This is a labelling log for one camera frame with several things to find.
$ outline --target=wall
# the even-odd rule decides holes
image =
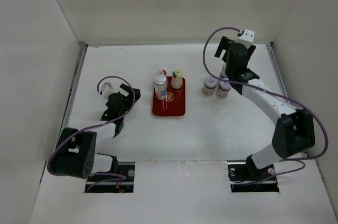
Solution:
[[[338,0],[299,0],[274,44],[277,62],[287,92],[319,115],[326,126],[330,145],[318,160],[325,186],[338,215],[336,166],[338,163]],[[323,147],[316,128],[317,145]]]
[[[200,42],[220,26],[273,41],[297,0],[58,0],[78,40]]]
[[[0,216],[28,223],[79,46],[56,0],[0,5]]]

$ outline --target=yellow bottle cap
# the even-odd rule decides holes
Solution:
[[[175,70],[173,71],[173,77],[176,78],[176,79],[181,78],[181,77],[182,77],[182,70],[180,70],[180,69],[175,69]]]

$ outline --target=white table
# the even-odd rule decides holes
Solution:
[[[210,45],[207,63],[218,74],[222,63],[213,58],[216,47]],[[84,194],[84,180],[45,172],[31,223],[337,223],[314,161],[280,177],[280,193],[231,193],[225,160],[243,160],[268,145],[274,126],[234,90],[225,100],[202,94],[207,76],[202,49],[201,44],[88,48],[69,126],[98,122],[106,109],[96,93],[101,78],[120,76],[141,89],[120,135],[98,146],[119,161],[136,161],[135,190]],[[186,114],[156,118],[151,114],[154,73],[177,67],[186,79]],[[265,45],[257,46],[249,68],[281,92]],[[279,163],[276,170],[297,165]]]

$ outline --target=gold logo on tray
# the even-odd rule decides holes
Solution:
[[[173,93],[168,92],[167,93],[167,101],[172,101],[174,100],[175,96]]]

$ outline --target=screw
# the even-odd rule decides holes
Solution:
[[[135,175],[134,170],[128,170],[128,176],[133,177]]]
[[[270,168],[268,169],[268,172],[269,172],[271,175],[276,174],[276,171],[275,171],[272,167],[270,167]]]
[[[229,174],[231,175],[231,176],[235,176],[236,175],[236,173],[235,173],[235,169],[234,168],[231,168],[230,170],[229,170]]]

